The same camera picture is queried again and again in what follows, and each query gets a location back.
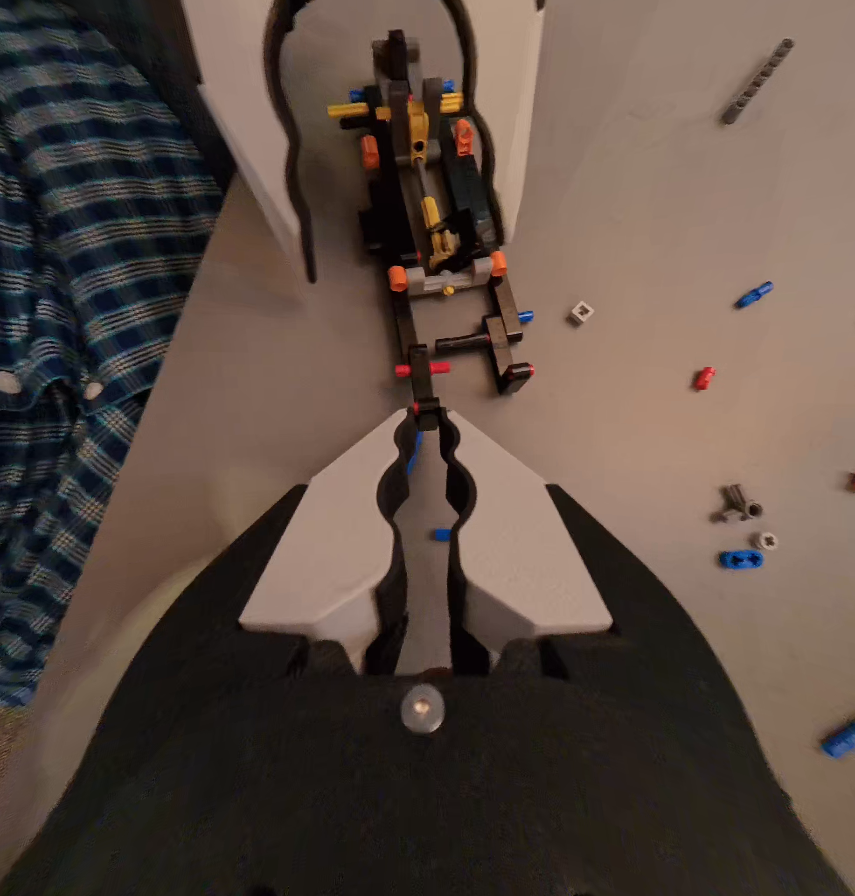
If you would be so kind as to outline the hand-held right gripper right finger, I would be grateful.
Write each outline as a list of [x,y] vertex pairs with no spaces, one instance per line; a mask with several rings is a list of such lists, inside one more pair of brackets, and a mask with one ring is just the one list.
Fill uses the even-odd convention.
[[438,420],[458,516],[447,577],[453,671],[486,675],[513,641],[608,633],[612,614],[545,479],[458,412]]

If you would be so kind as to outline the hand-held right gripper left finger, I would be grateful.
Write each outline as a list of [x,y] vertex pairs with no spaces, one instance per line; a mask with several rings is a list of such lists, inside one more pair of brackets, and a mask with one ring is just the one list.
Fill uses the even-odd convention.
[[394,545],[378,488],[399,460],[395,436],[407,417],[391,414],[310,480],[241,612],[243,630],[340,644],[365,671]]

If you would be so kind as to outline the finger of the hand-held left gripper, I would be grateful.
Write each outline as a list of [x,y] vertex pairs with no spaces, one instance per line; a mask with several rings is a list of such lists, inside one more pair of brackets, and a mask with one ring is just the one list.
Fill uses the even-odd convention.
[[280,54],[306,2],[183,1],[199,92],[299,279],[317,280],[301,138]]
[[501,244],[521,207],[545,1],[446,1],[463,58],[465,111],[480,144],[480,170]]

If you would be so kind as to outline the black lego model assembly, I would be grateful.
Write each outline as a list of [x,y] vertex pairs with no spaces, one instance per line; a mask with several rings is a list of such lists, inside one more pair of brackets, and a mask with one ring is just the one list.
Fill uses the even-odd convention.
[[[420,46],[401,29],[373,41],[371,51],[371,82],[327,113],[360,136],[369,205],[358,213],[359,226],[386,274],[400,364],[415,344],[425,344],[435,361],[484,352],[499,394],[513,394],[535,374],[512,353],[533,313],[521,311],[513,295],[462,80],[423,77]],[[416,300],[478,291],[490,302],[478,330],[439,338],[433,347],[418,336]]]

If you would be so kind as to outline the black lego beam red pins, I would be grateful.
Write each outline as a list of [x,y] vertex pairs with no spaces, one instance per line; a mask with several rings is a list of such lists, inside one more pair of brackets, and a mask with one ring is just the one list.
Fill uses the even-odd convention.
[[434,393],[433,377],[446,375],[451,370],[450,362],[433,360],[425,344],[410,346],[407,362],[396,365],[396,377],[410,383],[411,409],[420,432],[439,428],[440,413],[444,405],[441,398]]

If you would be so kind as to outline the long dark grey lego beam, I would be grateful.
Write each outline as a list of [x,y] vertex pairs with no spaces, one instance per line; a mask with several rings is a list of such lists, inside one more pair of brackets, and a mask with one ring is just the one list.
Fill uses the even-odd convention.
[[735,94],[730,102],[722,110],[718,123],[721,126],[731,126],[746,110],[746,107],[759,94],[763,86],[771,79],[773,73],[785,61],[795,47],[795,40],[784,38],[774,48],[767,61],[760,66],[756,73],[747,81],[747,84]]

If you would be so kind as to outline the dark grey lego connector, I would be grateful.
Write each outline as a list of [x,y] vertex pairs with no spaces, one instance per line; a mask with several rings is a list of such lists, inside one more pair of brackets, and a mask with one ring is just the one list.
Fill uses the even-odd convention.
[[720,495],[723,506],[711,515],[710,520],[713,522],[758,520],[764,513],[762,505],[749,498],[740,484],[721,487]]

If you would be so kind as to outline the person in blue plaid shirt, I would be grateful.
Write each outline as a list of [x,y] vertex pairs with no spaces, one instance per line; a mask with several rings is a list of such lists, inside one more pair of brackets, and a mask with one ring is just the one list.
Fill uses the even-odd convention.
[[59,2],[0,2],[0,709],[28,705],[222,204]]

